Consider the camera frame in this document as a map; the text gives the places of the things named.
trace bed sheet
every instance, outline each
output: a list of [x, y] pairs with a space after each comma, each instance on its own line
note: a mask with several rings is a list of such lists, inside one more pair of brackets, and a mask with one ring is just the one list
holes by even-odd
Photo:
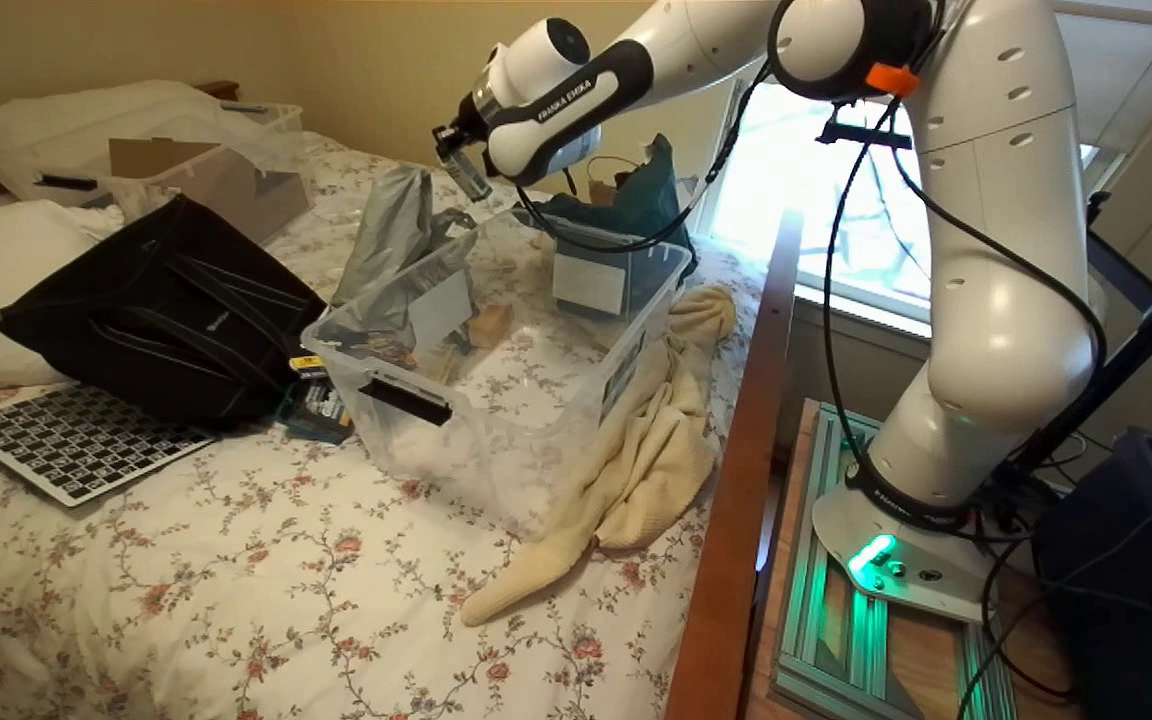
[[[394, 165], [300, 144], [310, 213], [270, 253], [328, 295]], [[760, 272], [705, 253], [694, 280], [739, 299], [720, 445]], [[705, 500], [651, 547], [590, 554], [561, 590], [463, 628], [509, 533], [421, 476], [381, 476], [353, 439], [221, 439], [87, 510], [0, 466], [0, 717], [658, 717], [699, 541]]]

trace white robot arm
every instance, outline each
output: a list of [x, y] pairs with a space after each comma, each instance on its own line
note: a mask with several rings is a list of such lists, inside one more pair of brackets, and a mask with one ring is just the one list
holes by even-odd
[[855, 582], [974, 621], [980, 559], [914, 520], [963, 509], [1094, 362], [1069, 295], [972, 238], [992, 236], [1087, 295], [1073, 79], [1048, 0], [654, 0], [600, 54], [571, 24], [544, 19], [493, 50], [435, 149], [471, 195], [483, 180], [466, 144], [483, 144], [486, 171], [532, 183], [580, 161], [616, 111], [749, 60], [813, 99], [881, 97], [884, 76], [921, 73], [921, 87], [901, 87], [921, 176], [955, 213], [932, 217], [932, 356], [855, 480], [813, 505], [813, 525]]

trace green object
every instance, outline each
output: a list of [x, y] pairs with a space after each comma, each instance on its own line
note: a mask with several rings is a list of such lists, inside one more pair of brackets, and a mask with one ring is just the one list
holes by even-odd
[[[881, 423], [862, 414], [847, 414], [858, 445], [867, 445]], [[884, 717], [884, 720], [914, 720], [921, 709], [906, 698], [901, 680], [892, 674], [892, 609], [881, 594], [867, 594], [847, 582], [839, 569], [831, 569], [826, 551], [814, 544], [813, 533], [813, 500], [826, 488], [844, 485], [851, 466], [851, 451], [844, 439], [839, 412], [819, 402], [814, 439], [813, 439], [813, 466], [803, 485], [803, 509], [792, 544], [792, 573], [788, 573], [788, 600], [776, 647], [776, 693], [808, 703], [819, 717]], [[881, 562], [892, 551], [892, 535], [875, 535], [862, 551], [847, 562]], [[847, 640], [844, 653], [823, 645], [826, 628], [826, 582], [847, 582]], [[967, 685], [987, 645], [974, 625], [960, 628], [960, 680]], [[1000, 663], [972, 685], [972, 720], [1010, 720], [1010, 685]]]
[[544, 217], [561, 217], [571, 222], [693, 248], [686, 222], [677, 222], [683, 207], [677, 195], [671, 144], [662, 136], [647, 144], [647, 165], [636, 165], [630, 171], [616, 176], [610, 203], [580, 203], [575, 195], [552, 195], [547, 203], [537, 207]]

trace wooden furniture edge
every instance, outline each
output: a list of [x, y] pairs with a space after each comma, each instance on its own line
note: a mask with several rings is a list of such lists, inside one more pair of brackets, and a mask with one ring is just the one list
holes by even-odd
[[755, 614], [755, 554], [771, 533], [769, 500], [788, 392], [797, 263], [801, 220], [788, 213], [776, 231], [744, 385], [717, 476], [686, 628], [662, 703], [666, 720], [723, 720], [735, 717], [744, 698], [749, 635]]
[[788, 600], [788, 562], [797, 547], [797, 527], [803, 520], [803, 488], [813, 466], [813, 445], [814, 445], [814, 401], [803, 401], [801, 423], [792, 435], [792, 462], [779, 470], [785, 493], [776, 497], [776, 535], [771, 535], [771, 559], [769, 559], [769, 590], [765, 590], [765, 614], [750, 628], [750, 670], [749, 670], [749, 698], [744, 720], [792, 720], [803, 717], [803, 709], [788, 709], [776, 698], [776, 653], [779, 653], [779, 628], [785, 628], [785, 600]]

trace black cable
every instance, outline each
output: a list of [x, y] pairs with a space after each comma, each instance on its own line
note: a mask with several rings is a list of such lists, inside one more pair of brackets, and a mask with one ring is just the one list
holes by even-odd
[[1094, 320], [1094, 311], [1069, 286], [1059, 282], [1052, 272], [1037, 267], [1030, 261], [1022, 261], [1019, 253], [1005, 248], [1000, 238], [983, 236], [974, 222], [960, 220], [955, 213], [947, 213], [945, 203], [936, 203], [901, 165], [901, 157], [892, 150], [892, 165], [903, 180], [903, 188], [945, 222], [951, 222], [955, 231], [972, 236], [974, 242], [992, 248], [997, 256], [1005, 256], [1008, 263], [1014, 263], [1022, 277], [1030, 277], [1037, 282], [1043, 282], [1048, 292], [1057, 292], [1073, 311], [1080, 311], [1080, 320], [1093, 331], [1093, 374], [1103, 369], [1108, 356], [1108, 340], [1103, 328]]
[[896, 231], [896, 213], [888, 203], [888, 183], [884, 183], [884, 171], [873, 165], [873, 183], [875, 183], [875, 195], [884, 199], [884, 220], [892, 227], [892, 238], [901, 248], [901, 256], [932, 282], [932, 272], [924, 267], [924, 261], [913, 253], [913, 242]]
[[580, 192], [575, 192], [575, 176], [571, 176], [571, 169], [562, 169], [562, 180], [569, 180], [569, 192], [580, 195]]
[[932, 7], [932, 30], [921, 41], [921, 49], [913, 50], [906, 68], [913, 68], [913, 73], [924, 73], [929, 60], [936, 54], [941, 41], [945, 41], [945, 0], [936, 0], [936, 7]]
[[[693, 207], [709, 195], [709, 188], [717, 183], [717, 176], [726, 169], [726, 161], [731, 161], [731, 150], [735, 150], [735, 141], [739, 141], [744, 111], [749, 111], [749, 103], [750, 103], [750, 93], [755, 93], [769, 76], [771, 76], [771, 62], [765, 62], [765, 68], [750, 76], [750, 84], [735, 97], [735, 111], [731, 111], [731, 121], [726, 121], [726, 127], [723, 127], [723, 141], [720, 141], [713, 165], [709, 165], [705, 176], [699, 176], [699, 192], [694, 192], [693, 203], [679, 207], [658, 231], [647, 231], [647, 236], [628, 238], [628, 242], [590, 242], [590, 238], [571, 238], [571, 236], [562, 236], [562, 242], [583, 248], [583, 253], [644, 253], [644, 248], [654, 248], [654, 242], [671, 242], [671, 231], [679, 231], [679, 227], [686, 222]], [[516, 192], [519, 192], [523, 217], [528, 217], [537, 227], [552, 231], [552, 222], [544, 220], [544, 213], [532, 203], [528, 188], [516, 183]]]
[[[1133, 533], [1122, 533], [1122, 535], [1119, 535], [1114, 544], [1108, 544], [1103, 551], [1094, 551], [1094, 554], [1087, 554], [1084, 562], [1069, 569], [1059, 581], [1037, 575], [1037, 582], [1038, 582], [1043, 590], [1087, 594], [1087, 600], [1119, 605], [1119, 609], [1133, 609], [1133, 611], [1152, 611], [1152, 605], [1140, 605], [1140, 600], [1129, 600], [1129, 594], [1114, 594], [1114, 590], [1094, 590], [1094, 586], [1080, 586], [1080, 582], [1075, 582], [1075, 581], [1080, 581], [1084, 573], [1093, 573], [1094, 562], [1129, 551], [1143, 533], [1152, 533], [1152, 517], [1143, 517]], [[974, 693], [974, 685], [983, 680], [983, 670], [987, 670], [992, 661], [1005, 661], [1008, 670], [1014, 670], [1022, 685], [1030, 685], [1030, 689], [1038, 689], [1038, 693], [1048, 693], [1048, 696], [1057, 696], [1057, 698], [1075, 698], [1075, 689], [1052, 689], [1052, 685], [1037, 680], [1037, 674], [1022, 670], [1022, 667], [1008, 657], [1008, 647], [1005, 647], [1008, 635], [1019, 628], [1019, 621], [1022, 621], [1030, 609], [1043, 605], [1043, 594], [1030, 594], [1028, 605], [1019, 605], [1019, 611], [1014, 611], [1000, 630], [992, 628], [987, 600], [992, 600], [997, 581], [1000, 581], [1000, 573], [1005, 573], [1005, 562], [1008, 562], [1008, 554], [1010, 554], [1014, 547], [1019, 547], [1019, 541], [1014, 541], [1010, 547], [1005, 547], [1005, 551], [997, 554], [997, 562], [987, 569], [987, 575], [983, 575], [983, 586], [980, 586], [980, 630], [983, 630], [983, 640], [987, 640], [987, 657], [983, 657], [983, 661], [974, 663], [974, 670], [967, 674], [955, 717], [967, 713], [972, 693]]]
[[1093, 431], [1075, 431], [1084, 445], [1099, 447], [1099, 451], [1111, 451], [1111, 445], [1103, 445], [1099, 435]]
[[[875, 127], [884, 127], [892, 115], [896, 115], [901, 99], [888, 99], [884, 115], [875, 121]], [[847, 401], [844, 401], [844, 387], [839, 387], [839, 369], [837, 369], [837, 343], [831, 343], [831, 261], [837, 261], [837, 242], [839, 242], [839, 227], [844, 227], [844, 213], [847, 213], [847, 195], [851, 195], [851, 183], [862, 169], [862, 157], [867, 157], [873, 141], [858, 141], [858, 150], [847, 169], [847, 180], [839, 188], [839, 199], [837, 199], [837, 213], [831, 213], [831, 222], [826, 222], [826, 248], [823, 248], [823, 299], [819, 299], [819, 334], [823, 334], [823, 374], [826, 374], [826, 392], [831, 392], [831, 402], [839, 408], [839, 431], [844, 431], [844, 445], [855, 459], [858, 470], [851, 470], [851, 488], [858, 488], [881, 510], [896, 517], [901, 525], [913, 525], [913, 527], [924, 527], [924, 533], [945, 533], [945, 535], [960, 535], [960, 541], [972, 541], [972, 544], [1008, 544], [1014, 535], [972, 535], [963, 533], [963, 520], [972, 510], [972, 500], [963, 509], [932, 509], [932, 505], [921, 505], [913, 497], [903, 497], [901, 488], [892, 488], [881, 466], [867, 459], [867, 447], [858, 445], [855, 428], [847, 423]]]

